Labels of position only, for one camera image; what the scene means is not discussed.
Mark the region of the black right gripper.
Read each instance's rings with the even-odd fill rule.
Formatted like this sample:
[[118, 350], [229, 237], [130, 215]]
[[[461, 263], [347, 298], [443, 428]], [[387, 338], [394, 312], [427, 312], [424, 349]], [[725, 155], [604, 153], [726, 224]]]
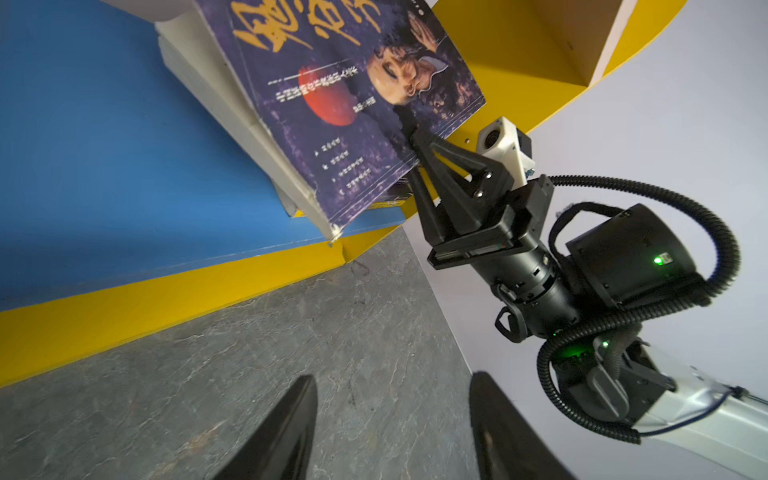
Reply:
[[435, 246], [430, 265], [471, 266], [503, 303], [494, 326], [510, 342], [547, 339], [576, 325], [577, 302], [540, 240], [551, 180], [543, 175], [510, 191], [513, 178], [503, 164], [418, 126], [404, 107], [395, 113], [419, 160], [407, 178], [424, 237]]

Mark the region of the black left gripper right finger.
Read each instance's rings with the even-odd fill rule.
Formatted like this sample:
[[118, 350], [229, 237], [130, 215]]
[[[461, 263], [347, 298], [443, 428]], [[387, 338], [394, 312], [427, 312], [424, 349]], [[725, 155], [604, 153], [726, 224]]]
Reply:
[[572, 479], [490, 374], [475, 372], [469, 387], [470, 421], [479, 477]]

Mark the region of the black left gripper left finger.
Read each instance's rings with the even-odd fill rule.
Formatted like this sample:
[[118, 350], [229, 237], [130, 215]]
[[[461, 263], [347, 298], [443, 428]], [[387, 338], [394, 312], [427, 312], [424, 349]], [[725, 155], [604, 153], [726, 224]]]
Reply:
[[317, 412], [316, 381], [311, 375], [302, 375], [215, 478], [306, 478]]

